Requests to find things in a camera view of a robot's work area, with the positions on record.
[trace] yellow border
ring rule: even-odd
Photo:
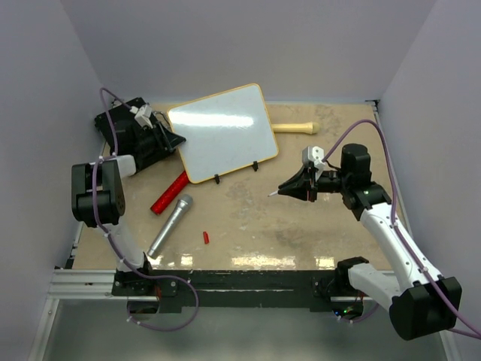
[[[199,99],[196,99],[196,100],[192,100],[190,102],[185,102],[185,103],[182,103],[182,104],[178,104],[178,105],[175,105],[174,107],[171,107],[167,110],[166,114],[167,114],[167,118],[168,118],[168,121],[169,123],[171,124],[171,128],[172,128],[172,132],[175,132],[175,129],[174,129],[174,126],[171,122],[171,118],[169,117],[169,112],[175,108],[178,108],[178,107],[183,107],[184,105],[187,105],[187,104],[191,104],[191,103],[195,103],[195,102],[199,102],[201,100],[204,100],[204,99],[208,99],[208,98],[212,98],[214,96],[220,96],[221,94],[226,94],[226,93],[230,93],[230,92],[233,92],[235,90],[238,90],[238,89],[242,89],[242,88],[247,88],[248,86],[252,86],[252,85],[255,85],[259,88],[259,92],[261,93],[261,98],[262,98],[262,103],[264,103],[264,109],[265,109],[265,113],[267,114],[268,116],[268,122],[269,122],[269,126],[271,127],[271,132],[272,132],[272,136],[274,137],[274,143],[276,144],[276,149],[277,149],[277,152],[273,155],[273,156],[270,156],[268,158],[264,158],[264,159],[260,159],[258,160],[257,162],[264,162],[265,160],[269,160],[269,159],[272,159],[274,158],[275,156],[277,156],[279,154],[279,146],[277,145],[277,139],[276,139],[276,136],[274,134],[274,130],[272,130],[272,125],[271,125],[271,118],[269,117],[269,112],[268,112],[268,107],[267,105],[265,104],[265,100],[264,100],[264,94],[262,94],[262,89],[261,87],[256,84],[256,83],[251,83],[251,84],[247,84],[247,85],[243,85],[243,86],[238,86],[237,88],[234,88],[234,89],[230,89],[230,90],[226,90],[224,92],[220,92],[220,93],[216,93],[216,94],[213,94],[211,96],[205,96],[203,98],[199,98]],[[180,158],[182,159],[182,163],[183,163],[183,167],[185,168],[186,170],[186,173],[187,173],[187,177],[189,178],[189,181],[193,184],[199,184],[199,183],[202,183],[202,182],[205,182],[205,181],[208,181],[210,179],[213,179],[214,176],[212,177],[209,177],[209,178],[205,178],[204,180],[199,180],[197,182],[193,182],[191,179],[190,179],[190,174],[189,174],[189,170],[187,169],[186,167],[186,162],[183,158],[183,154],[182,154],[182,146],[179,147],[179,154],[180,154]],[[236,169],[232,169],[231,171],[227,171],[225,173],[222,173],[222,174],[219,174],[219,175],[224,175],[224,174],[228,174],[228,173],[232,173],[233,171],[238,171],[239,169],[243,169],[243,168],[246,168],[246,167],[249,167],[251,166],[252,163],[249,163],[249,164],[246,164],[246,165],[243,165],[239,168],[236,168]]]

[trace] gray floor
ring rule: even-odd
[[[178,323],[189,311],[156,321]],[[126,318],[123,301],[62,302],[45,359],[446,360],[438,335],[403,341],[383,310],[350,326],[332,314],[299,309],[201,308],[192,325],[171,333],[143,329]]]

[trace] white connector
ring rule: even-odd
[[[152,108],[148,104],[142,105],[140,109],[137,107],[132,107],[130,111],[131,113],[135,114],[135,120],[140,126],[148,126],[149,128],[153,128],[153,125],[149,119],[150,115],[152,114]]]

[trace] table top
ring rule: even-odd
[[[169,105],[154,104],[156,110]],[[390,269],[381,249],[346,209],[339,194],[319,194],[309,203],[268,194],[301,167],[301,151],[308,145],[327,152],[345,129],[360,119],[374,119],[370,105],[268,104],[271,123],[316,121],[315,135],[276,133],[279,155],[259,163],[259,170],[244,168],[221,177],[188,184],[194,203],[167,240],[153,268],[175,269],[333,269],[337,261],[363,256],[380,270]],[[360,143],[371,155],[373,180],[390,194],[382,145],[374,127],[356,128],[346,143]],[[330,158],[340,162],[339,147]],[[138,245],[147,252],[174,209],[160,215],[150,206],[182,173],[178,152],[123,180],[126,221]],[[208,233],[204,244],[202,232]],[[115,269],[113,251],[95,230],[83,227],[73,268]]]

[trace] cable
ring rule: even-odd
[[[120,251],[120,249],[117,247],[116,245],[116,242],[113,238],[113,236],[111,235],[110,231],[107,229],[107,227],[105,227],[102,222],[100,221],[100,216],[98,215],[98,198],[97,198],[97,173],[98,173],[98,166],[100,164],[102,164],[104,161],[106,160],[112,160],[112,159],[115,159],[116,157],[116,154],[117,154],[117,151],[118,151],[118,144],[117,144],[117,136],[116,136],[116,132],[115,132],[115,128],[113,126],[113,121],[112,121],[112,118],[110,117],[110,114],[109,114],[109,110],[108,110],[108,106],[107,106],[107,102],[105,101],[104,99],[104,96],[103,96],[103,92],[106,92],[106,93],[109,93],[111,96],[113,96],[116,100],[122,102],[122,104],[124,106],[126,106],[127,108],[131,108],[129,105],[127,105],[124,101],[122,101],[118,96],[116,96],[115,94],[113,94],[110,90],[102,87],[100,89],[100,98],[101,98],[101,101],[102,101],[102,104],[104,105],[104,109],[105,109],[105,113],[107,115],[107,119],[108,119],[108,122],[109,122],[109,125],[110,125],[110,130],[112,131],[112,136],[113,136],[113,144],[114,144],[114,151],[112,153],[111,156],[106,156],[106,157],[103,157],[103,156],[100,156],[94,166],[93,166],[93,170],[92,170],[92,203],[93,203],[93,215],[94,215],[94,219],[95,219],[95,222],[97,223],[97,226],[102,230],[104,231],[104,236],[107,237],[107,240],[110,244],[110,246],[112,247],[114,253],[116,254],[116,256],[120,259],[120,262],[124,263],[127,267],[130,268],[130,270],[132,272],[134,272],[137,276],[139,277],[142,277],[142,278],[145,278],[147,280],[164,280],[164,279],[169,279],[169,280],[175,280],[175,281],[179,281],[179,282],[182,282],[184,283],[188,288],[191,289],[191,291],[194,293],[194,297],[195,297],[195,309],[194,309],[194,312],[192,313],[192,316],[187,320],[185,321],[184,323],[181,323],[179,326],[175,326],[175,327],[159,327],[159,326],[153,326],[153,325],[149,325],[147,323],[142,323],[141,321],[139,320],[136,320],[131,314],[130,314],[130,307],[127,307],[127,313],[129,314],[129,318],[127,319],[127,321],[129,320],[133,320],[135,321],[136,324],[138,324],[139,326],[142,326],[142,327],[145,327],[147,329],[153,329],[153,330],[156,330],[156,331],[163,331],[163,332],[171,332],[171,331],[177,331],[178,329],[182,329],[183,327],[189,325],[194,319],[195,317],[197,316],[197,313],[198,313],[198,294],[197,294],[197,291],[195,290],[195,288],[193,287],[193,285],[191,285],[188,281],[184,280],[183,278],[180,278],[178,276],[173,276],[173,275],[160,275],[160,276],[149,276],[149,275],[145,275],[141,272],[139,272],[134,265],[132,265],[126,258],[125,256],[122,254],[122,252]]]
[[[401,230],[398,228],[397,222],[395,222],[395,215],[396,215],[396,207],[398,203],[398,188],[396,187],[396,184],[394,182],[394,175],[392,174],[392,167],[391,167],[391,162],[389,160],[389,152],[388,148],[386,146],[386,139],[384,138],[384,134],[381,131],[381,128],[373,121],[369,119],[363,119],[363,120],[358,120],[357,122],[353,123],[342,135],[341,137],[336,141],[334,146],[327,152],[325,157],[322,159],[323,162],[327,161],[327,159],[333,154],[333,152],[339,147],[339,144],[345,139],[345,137],[351,133],[351,131],[359,126],[360,124],[363,123],[368,123],[371,124],[376,130],[377,133],[379,134],[379,137],[381,139],[381,143],[383,144],[383,150],[384,150],[384,156],[386,158],[386,165],[388,169],[388,175],[389,175],[389,183],[391,184],[391,189],[392,189],[392,206],[391,206],[391,225],[396,233],[396,235],[399,237],[401,240],[401,243],[404,245],[406,248],[407,252],[412,256],[416,264],[418,265],[419,269],[421,272],[426,276],[428,279],[429,283],[432,285],[436,293],[439,295],[439,297],[443,300],[443,302],[446,304],[448,309],[464,324],[466,325],[469,329],[471,329],[474,334],[465,332],[459,329],[449,329],[449,331],[458,333],[459,335],[464,335],[467,337],[471,338],[477,338],[481,340],[481,330],[477,329],[469,320],[467,320],[461,313],[459,313],[458,310],[456,310],[456,307],[448,300],[448,298],[444,295],[443,291],[439,286],[436,284],[434,281],[433,277],[428,273],[428,268],[425,267],[422,264],[422,261],[419,259],[419,257],[416,255],[414,250],[411,248],[409,243],[407,243],[407,240],[404,238],[403,234],[401,233]]]

